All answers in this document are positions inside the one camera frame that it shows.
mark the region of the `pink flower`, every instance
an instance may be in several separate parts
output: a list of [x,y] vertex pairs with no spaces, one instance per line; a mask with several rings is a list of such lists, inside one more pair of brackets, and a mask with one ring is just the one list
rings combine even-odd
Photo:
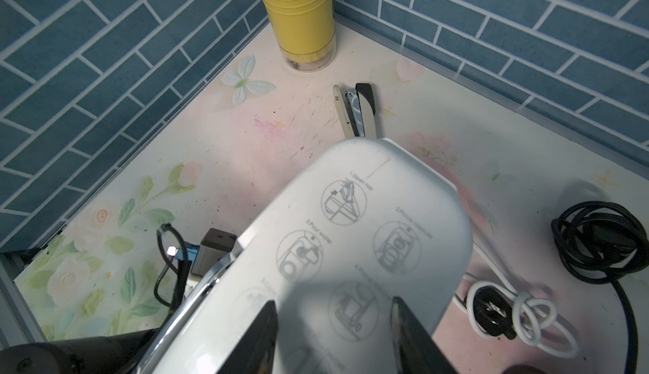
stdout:
[[183,166],[181,175],[178,177],[178,184],[180,186],[194,185],[202,175],[202,166],[194,161],[191,161]]

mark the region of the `chrome trim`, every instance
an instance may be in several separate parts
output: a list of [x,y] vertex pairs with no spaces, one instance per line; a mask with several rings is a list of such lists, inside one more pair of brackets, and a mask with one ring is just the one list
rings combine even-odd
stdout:
[[153,339],[149,349],[142,355],[137,366],[131,371],[131,374],[150,374],[158,366],[162,356],[173,343],[178,333],[203,302],[210,290],[223,276],[227,268],[236,260],[243,249],[241,246],[235,248],[231,253],[225,255],[219,260],[199,281],[196,288],[191,292],[181,307],[171,316],[167,323],[158,330],[158,334]]

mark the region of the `green leaf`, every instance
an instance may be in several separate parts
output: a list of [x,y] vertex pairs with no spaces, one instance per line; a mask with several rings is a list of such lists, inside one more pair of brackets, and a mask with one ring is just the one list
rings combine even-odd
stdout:
[[95,289],[88,295],[84,303],[81,305],[84,313],[88,316],[93,316],[97,311],[97,306],[104,299],[106,291],[103,288]]
[[153,188],[153,179],[150,175],[147,175],[144,177],[144,181],[142,181],[142,186],[140,187],[140,199],[142,201],[147,199],[151,188]]
[[178,181],[178,178],[181,175],[181,171],[183,170],[183,163],[180,163],[179,165],[175,166],[172,170],[171,173],[169,173],[169,184],[173,184],[176,181]]
[[121,227],[121,225],[125,224],[126,221],[130,218],[131,212],[133,212],[133,208],[135,208],[135,199],[131,198],[130,200],[127,200],[122,209],[119,211],[119,217],[118,217],[118,227]]
[[155,227],[170,224],[176,219],[170,211],[162,208],[149,209],[147,211],[147,216]]
[[113,236],[110,239],[106,240],[104,243],[106,248],[113,250],[115,254],[127,253],[135,247],[131,239],[127,239],[124,236]]
[[113,336],[119,334],[119,321],[121,319],[121,311],[118,310],[118,313],[115,313],[113,320],[110,321],[109,335]]
[[196,185],[182,186],[179,183],[174,183],[170,187],[167,188],[167,192],[169,192],[169,193],[183,193],[183,192],[191,191],[194,188],[196,188]]
[[127,303],[130,303],[135,296],[135,289],[137,284],[135,283],[135,272],[133,267],[129,267],[124,275],[124,282],[122,282],[122,287],[120,289],[121,297]]
[[52,276],[52,274],[54,274],[52,270],[43,270],[41,272],[37,272],[29,280],[29,285],[31,285],[31,287],[35,289],[43,288],[47,285],[47,281],[49,281],[49,278]]
[[130,310],[130,313],[136,316],[151,316],[158,313],[159,310],[160,305],[147,305],[145,303],[141,303],[133,306]]
[[82,258],[81,260],[85,261],[88,263],[88,267],[90,267],[90,274],[96,272],[99,270],[99,268],[104,264],[104,262],[100,259],[98,259],[95,256],[88,256],[85,258]]

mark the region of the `white appliance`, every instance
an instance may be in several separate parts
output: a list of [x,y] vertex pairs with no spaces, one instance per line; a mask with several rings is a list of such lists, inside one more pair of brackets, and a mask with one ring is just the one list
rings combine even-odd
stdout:
[[242,233],[136,371],[214,374],[274,299],[273,373],[394,374],[393,297],[433,333],[471,246],[453,184],[390,140],[344,140]]

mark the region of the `black power cord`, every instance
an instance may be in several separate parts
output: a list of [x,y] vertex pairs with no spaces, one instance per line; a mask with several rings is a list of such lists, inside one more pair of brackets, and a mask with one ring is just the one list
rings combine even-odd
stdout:
[[[599,210],[617,214],[597,212]],[[618,280],[649,265],[649,241],[645,229],[626,208],[602,201],[588,201],[566,209],[552,221],[551,227],[561,263],[573,277],[589,284],[610,283],[617,292],[629,336],[624,372],[635,374],[638,331],[633,308]],[[613,267],[627,259],[626,264]],[[577,269],[602,272],[604,276],[592,278]]]

